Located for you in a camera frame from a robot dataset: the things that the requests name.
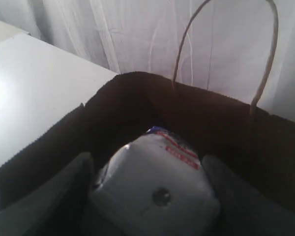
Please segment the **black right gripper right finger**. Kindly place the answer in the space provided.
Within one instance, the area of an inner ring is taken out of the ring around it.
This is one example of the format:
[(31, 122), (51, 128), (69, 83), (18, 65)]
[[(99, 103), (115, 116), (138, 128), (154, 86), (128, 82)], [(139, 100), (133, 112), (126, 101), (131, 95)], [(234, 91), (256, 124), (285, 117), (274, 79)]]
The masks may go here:
[(295, 213), (265, 197), (217, 157), (202, 166), (221, 204), (211, 236), (295, 236)]

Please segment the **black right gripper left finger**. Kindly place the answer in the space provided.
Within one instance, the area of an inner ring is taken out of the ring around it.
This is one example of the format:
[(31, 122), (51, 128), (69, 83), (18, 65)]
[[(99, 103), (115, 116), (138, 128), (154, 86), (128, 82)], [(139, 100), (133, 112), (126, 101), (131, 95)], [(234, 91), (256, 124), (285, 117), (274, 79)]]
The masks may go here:
[(81, 153), (46, 184), (0, 211), (0, 236), (81, 236), (81, 220), (94, 177)]

